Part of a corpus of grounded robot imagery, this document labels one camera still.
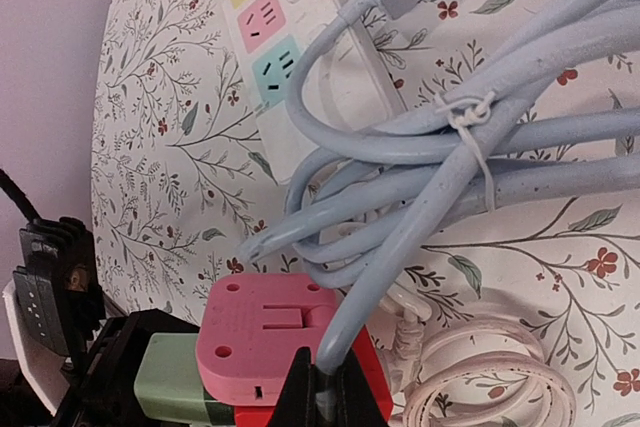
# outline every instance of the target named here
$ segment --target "pink outlet cover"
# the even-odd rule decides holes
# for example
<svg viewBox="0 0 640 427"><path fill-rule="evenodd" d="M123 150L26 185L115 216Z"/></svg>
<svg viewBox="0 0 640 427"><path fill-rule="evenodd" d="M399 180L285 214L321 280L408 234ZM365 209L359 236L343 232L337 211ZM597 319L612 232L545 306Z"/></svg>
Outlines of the pink outlet cover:
<svg viewBox="0 0 640 427"><path fill-rule="evenodd" d="M276 405L296 351L312 358L336 296L304 274L240 274L211 288L196 344L205 389L234 406Z"/></svg>
<svg viewBox="0 0 640 427"><path fill-rule="evenodd" d="M279 0L256 0L238 17L247 53L253 53L287 23Z"/></svg>

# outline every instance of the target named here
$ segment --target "white cord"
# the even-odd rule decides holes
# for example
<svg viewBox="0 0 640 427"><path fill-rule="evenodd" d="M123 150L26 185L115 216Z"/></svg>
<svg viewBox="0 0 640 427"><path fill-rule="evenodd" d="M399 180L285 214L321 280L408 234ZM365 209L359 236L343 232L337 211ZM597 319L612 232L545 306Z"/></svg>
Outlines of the white cord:
<svg viewBox="0 0 640 427"><path fill-rule="evenodd" d="M403 322L405 325L399 328L399 332L410 333L415 330L407 324L407 321L401 323ZM392 427L480 426L510 415L516 408L529 402L534 395L539 398L540 408L533 422L529 424L530 427L569 427L573 424L576 401L571 386L560 374L544 364L542 346L519 324L500 319L483 319L474 320L452 330L441 331L424 344L421 363L425 365L435 355L451 349L455 342L471 337L478 338L481 335L499 335L511 339L524 347L528 355L516 352L483 353L433 373L421 384L415 378L413 383L404 388L407 400L404 414L402 418L399 416L392 418L390 421ZM419 338L419 335L405 336L401 342L394 342L391 352L384 358L406 357L405 353L415 351L416 346L410 345L411 341L417 341ZM436 397L450 383L474 375L500 373L520 374L526 377L526 380L511 396L505 397L505 400L499 404L486 408L482 405L456 404L446 418L436 418L432 415ZM554 405L558 405L561 411L552 410Z"/></svg>
<svg viewBox="0 0 640 427"><path fill-rule="evenodd" d="M442 95L437 93L434 101L438 106L437 114L447 113L449 125L458 131L460 139L471 150L478 165L482 169L485 181L485 202L487 210L493 212L496 210L496 186L493 180L493 174L487 164L486 156L482 153L476 139L469 132L469 127L482 125L491 117L491 104L496 100L496 93L490 91L484 99L463 98L455 102L447 104ZM464 108L463 113L457 113L456 109Z"/></svg>

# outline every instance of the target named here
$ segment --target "teal outlet cover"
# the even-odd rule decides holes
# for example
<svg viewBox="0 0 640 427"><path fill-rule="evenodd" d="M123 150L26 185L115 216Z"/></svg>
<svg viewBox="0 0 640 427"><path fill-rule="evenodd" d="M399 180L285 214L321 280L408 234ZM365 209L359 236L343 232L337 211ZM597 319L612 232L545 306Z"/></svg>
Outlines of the teal outlet cover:
<svg viewBox="0 0 640 427"><path fill-rule="evenodd" d="M289 35L253 64L253 75L263 105L271 108L284 100L287 81L299 58L298 45Z"/></svg>

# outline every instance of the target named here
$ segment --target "cable bundle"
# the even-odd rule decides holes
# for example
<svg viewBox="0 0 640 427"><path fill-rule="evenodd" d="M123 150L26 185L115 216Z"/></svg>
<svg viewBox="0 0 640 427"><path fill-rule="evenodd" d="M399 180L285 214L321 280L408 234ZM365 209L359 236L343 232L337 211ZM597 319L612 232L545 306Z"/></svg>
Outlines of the cable bundle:
<svg viewBox="0 0 640 427"><path fill-rule="evenodd" d="M316 365L328 376L342 364L360 328L411 253L438 229L487 208L640 187L637 154L544 164L495 158L640 135L637 108L518 125L567 67L640 50L640 0L555 0L468 80L442 93L439 109L411 111L366 132L341 132L318 121L305 108L303 84L316 60L371 6L370 0L351 0L298 61L288 87L287 110L296 127L320 148L292 179L286 201L288 216L248 239L240 251L242 257L255 261L292 244L319 285L353 285L318 351ZM458 132L443 134L448 125ZM304 205L308 185L328 166L335 173ZM357 224L350 235L321 243L326 229L344 222L356 225L353 221L361 219L365 222ZM492 368L492 362L476 360L479 364L469 361L471 367L481 363ZM530 365L524 358L513 362ZM514 364L505 360L504 365ZM542 375L539 369L527 372L533 377ZM433 392L446 381L439 378ZM557 374L553 385L567 387ZM428 416L418 417L408 413L404 425L429 425ZM558 425L572 422L572 415L567 414Z"/></svg>

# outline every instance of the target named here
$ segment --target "black cable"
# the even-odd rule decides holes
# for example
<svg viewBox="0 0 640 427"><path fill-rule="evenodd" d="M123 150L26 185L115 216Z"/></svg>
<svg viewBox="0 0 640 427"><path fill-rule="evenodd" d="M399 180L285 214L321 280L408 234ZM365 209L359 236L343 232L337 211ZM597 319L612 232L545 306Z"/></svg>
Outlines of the black cable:
<svg viewBox="0 0 640 427"><path fill-rule="evenodd" d="M0 187L2 187L4 193L16 204L16 207L20 209L22 215L24 215L29 222L41 218L36 208L27 198L27 194L25 194L22 189L18 187L18 184L2 169L0 169Z"/></svg>

